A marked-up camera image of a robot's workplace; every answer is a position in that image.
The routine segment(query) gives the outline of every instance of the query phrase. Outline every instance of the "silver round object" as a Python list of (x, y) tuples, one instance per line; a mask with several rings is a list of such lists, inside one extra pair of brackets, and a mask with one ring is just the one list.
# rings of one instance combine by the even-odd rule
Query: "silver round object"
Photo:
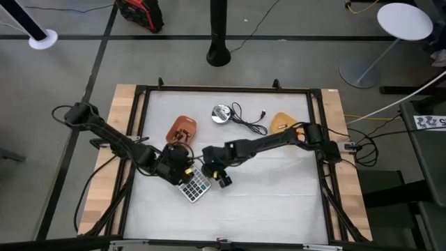
[(212, 120), (216, 123), (226, 123), (231, 118), (231, 109), (227, 105), (216, 105), (212, 109)]

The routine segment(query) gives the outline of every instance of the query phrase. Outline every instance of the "gray floor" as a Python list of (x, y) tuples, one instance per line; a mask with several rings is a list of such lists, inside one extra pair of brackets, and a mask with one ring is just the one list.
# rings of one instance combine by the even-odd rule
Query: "gray floor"
[[(208, 35), (209, 1), (160, 2), (166, 26), (161, 34)], [(380, 4), (361, 15), (344, 9), (343, 0), (281, 0), (260, 26), (258, 35), (386, 36), (376, 21)], [(86, 10), (111, 0), (22, 1), (24, 5)], [(273, 0), (229, 0), (228, 34), (250, 34)], [(355, 3), (355, 9), (367, 4)], [(29, 10), (48, 29), (59, 34), (102, 35), (111, 7), (86, 14)], [(3, 13), (3, 22), (13, 24)], [(0, 35), (19, 31), (0, 26)], [(112, 35), (151, 35), (120, 15)], [(227, 41), (229, 49), (241, 44)], [(57, 105), (73, 104), (84, 92), (98, 52), (97, 40), (62, 40), (46, 51), (32, 50), (25, 40), (0, 40), (0, 146), (27, 157), (25, 163), (1, 161), (0, 242), (33, 238), (36, 223), (52, 185), (69, 130), (53, 121)], [(252, 40), (233, 54), (223, 68), (206, 63), (207, 40), (109, 41), (91, 102), (107, 118), (117, 84), (155, 84), (162, 77), (171, 85), (270, 86), (277, 78), (283, 87), (339, 89), (346, 114), (366, 114), (401, 96), (382, 96), (378, 87), (361, 90), (347, 85), (338, 65), (350, 56), (373, 60), (390, 42), (330, 42)], [(430, 66), (422, 43), (400, 43), (377, 68), (379, 85), (415, 86), (438, 72)], [(379, 116), (391, 117), (397, 108)], [(364, 121), (353, 128), (373, 130), (380, 122)], [(402, 129), (395, 121), (383, 131)], [(91, 135), (82, 133), (73, 156), (49, 238), (75, 236), (72, 215), (82, 186), (93, 170), (97, 151)], [(406, 135), (378, 140), (380, 159), (374, 169), (398, 170), (407, 181), (422, 178)]]

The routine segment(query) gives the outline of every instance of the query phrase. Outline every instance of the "white table surface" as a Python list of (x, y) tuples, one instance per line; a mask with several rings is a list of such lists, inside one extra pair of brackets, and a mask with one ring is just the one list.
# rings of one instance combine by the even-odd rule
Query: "white table surface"
[[(214, 123), (213, 106), (239, 102), (243, 118), (269, 128), (277, 112), (309, 121), (302, 94), (201, 93), (152, 91), (143, 137), (159, 149), (175, 119), (186, 115), (197, 121), (191, 147), (201, 155), (206, 146), (223, 146), (235, 139), (260, 137), (243, 125)], [(226, 169), (233, 184), (211, 189), (190, 203), (178, 187), (158, 177), (136, 173), (125, 238), (231, 241), (255, 243), (328, 243), (314, 152), (285, 146), (258, 154), (239, 167)]]
[(395, 38), (416, 41), (432, 33), (432, 21), (419, 8), (405, 3), (389, 3), (378, 11), (378, 23)]

